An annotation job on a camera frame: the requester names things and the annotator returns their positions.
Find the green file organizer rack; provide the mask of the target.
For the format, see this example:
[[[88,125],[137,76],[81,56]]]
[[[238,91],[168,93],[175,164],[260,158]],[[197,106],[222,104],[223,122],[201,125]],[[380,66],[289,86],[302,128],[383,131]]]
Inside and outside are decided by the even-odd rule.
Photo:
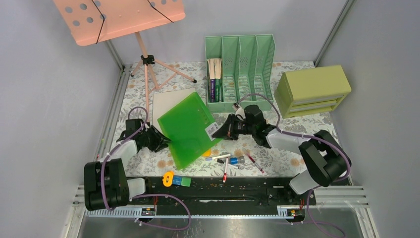
[[[271,109],[270,87],[275,53],[271,34],[206,36],[207,68],[206,105],[211,113],[231,113],[233,103],[257,105],[262,111]],[[210,102],[210,81],[207,59],[222,59],[222,102]]]

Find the purple paperback book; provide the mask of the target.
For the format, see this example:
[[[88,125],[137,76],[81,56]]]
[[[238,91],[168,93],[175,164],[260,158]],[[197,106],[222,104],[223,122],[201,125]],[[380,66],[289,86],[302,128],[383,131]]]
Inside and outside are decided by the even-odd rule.
[[[216,88],[215,88],[215,60],[207,59],[210,81],[210,102],[215,102]]]

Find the treehouse paperback book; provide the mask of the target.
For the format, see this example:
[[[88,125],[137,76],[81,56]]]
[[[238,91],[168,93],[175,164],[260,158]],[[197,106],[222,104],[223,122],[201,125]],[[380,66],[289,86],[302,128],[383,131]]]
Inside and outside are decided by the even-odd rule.
[[[215,68],[215,82],[216,82],[216,101],[222,102],[222,59],[216,58],[214,60]]]

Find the beige notebook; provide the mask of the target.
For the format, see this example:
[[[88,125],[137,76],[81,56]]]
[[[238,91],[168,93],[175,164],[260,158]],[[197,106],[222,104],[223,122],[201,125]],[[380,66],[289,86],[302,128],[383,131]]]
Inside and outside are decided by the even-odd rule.
[[[153,115],[152,125],[160,129],[158,118],[163,116],[178,103],[188,97],[190,94],[196,92],[195,89],[184,89],[164,93],[156,93],[153,96]]]

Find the green plastic folder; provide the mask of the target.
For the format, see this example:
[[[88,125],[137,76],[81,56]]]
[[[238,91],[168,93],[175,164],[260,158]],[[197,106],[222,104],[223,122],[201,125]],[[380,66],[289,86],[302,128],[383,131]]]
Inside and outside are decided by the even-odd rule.
[[[212,135],[219,129],[212,114],[197,92],[157,119],[178,170],[191,165],[221,140]]]

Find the yellow blue green toy block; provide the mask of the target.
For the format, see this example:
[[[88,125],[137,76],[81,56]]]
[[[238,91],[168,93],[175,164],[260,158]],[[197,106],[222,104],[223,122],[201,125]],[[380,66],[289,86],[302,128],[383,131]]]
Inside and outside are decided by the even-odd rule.
[[[191,182],[192,178],[175,175],[174,171],[166,172],[162,178],[165,187],[171,187],[172,185],[189,187]]]

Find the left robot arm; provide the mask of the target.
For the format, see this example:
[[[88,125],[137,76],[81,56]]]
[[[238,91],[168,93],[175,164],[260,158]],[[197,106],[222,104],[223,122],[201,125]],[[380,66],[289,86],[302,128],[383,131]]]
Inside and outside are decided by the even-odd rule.
[[[128,161],[141,149],[159,152],[171,140],[142,119],[127,119],[125,130],[108,155],[84,166],[85,206],[89,211],[125,206],[129,202],[129,184],[125,174]]]

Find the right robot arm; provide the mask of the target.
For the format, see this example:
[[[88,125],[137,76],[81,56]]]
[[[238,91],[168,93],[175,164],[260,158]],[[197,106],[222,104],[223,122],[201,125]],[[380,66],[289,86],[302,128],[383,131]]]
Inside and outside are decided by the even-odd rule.
[[[302,156],[307,169],[292,178],[284,190],[284,198],[290,204],[297,204],[311,189],[328,187],[348,176],[351,168],[350,159],[328,131],[310,135],[281,130],[266,122],[257,105],[237,107],[211,134],[223,140],[238,140],[240,135],[251,135],[259,146]]]

